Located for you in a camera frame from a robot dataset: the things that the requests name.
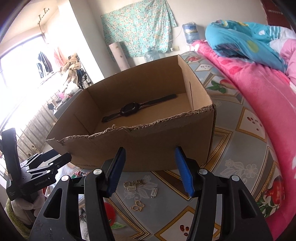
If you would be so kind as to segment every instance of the hand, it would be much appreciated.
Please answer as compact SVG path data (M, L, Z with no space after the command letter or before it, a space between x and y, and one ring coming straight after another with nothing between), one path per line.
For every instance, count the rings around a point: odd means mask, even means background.
M25 210L34 209L34 216L37 217L40 209L42 208L45 202L44 194L42 190L38 191L38 197L34 203L30 203L23 198L16 198L11 202L11 206L15 215L26 225L31 225L32 221L29 219Z

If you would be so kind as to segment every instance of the blue gripper pad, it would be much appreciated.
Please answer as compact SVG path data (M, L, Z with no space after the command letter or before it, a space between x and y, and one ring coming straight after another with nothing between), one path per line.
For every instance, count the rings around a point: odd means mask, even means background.
M111 196L117 189L117 185L126 162L126 150L124 148L120 148L117 152L115 164L112 168L112 171L109 175L108 181L109 185L107 188L107 195Z
M193 177L189 170L188 165L186 164L186 156L183 150L181 149L181 147L177 147L175 149L175 161L178 166L185 191L190 196L193 196L194 194Z

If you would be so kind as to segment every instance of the patterned tablecloth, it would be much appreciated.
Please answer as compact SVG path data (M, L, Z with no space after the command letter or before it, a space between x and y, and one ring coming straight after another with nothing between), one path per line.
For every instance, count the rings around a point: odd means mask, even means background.
M273 146L256 113L208 60L196 52L181 56L217 107L212 151L204 168L217 176L238 175L264 216L273 214L284 198L282 177ZM65 166L57 179L65 174L72 175L76 170L80 169ZM125 189L125 182L140 179L144 184L138 185L136 190ZM155 198L151 198L154 187L158 192ZM83 195L80 200L83 208ZM144 204L140 212L131 209L137 200ZM116 192L106 201L116 212L113 233L149 241L185 241L197 203L197 199L192 199L184 191L178 170L123 172ZM213 240L219 237L221 209L222 196L218 195Z

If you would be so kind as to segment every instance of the green fuzzy fabric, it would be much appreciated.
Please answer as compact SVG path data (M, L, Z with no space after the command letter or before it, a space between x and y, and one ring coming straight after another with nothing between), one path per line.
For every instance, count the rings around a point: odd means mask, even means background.
M26 239L29 239L30 236L30 232L31 229L27 228L19 219L18 217L15 215L15 213L13 212L12 209L12 205L11 205L11 201L8 199L6 202L6 212L7 212L7 216L9 217L9 219L11 220L11 222L18 227L18 231L20 231L20 234Z

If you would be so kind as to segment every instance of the wall outlet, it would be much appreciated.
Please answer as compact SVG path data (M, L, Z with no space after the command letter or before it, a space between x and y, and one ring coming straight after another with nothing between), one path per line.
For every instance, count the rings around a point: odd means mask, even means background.
M179 46L173 46L173 51L179 51L179 50L180 50Z

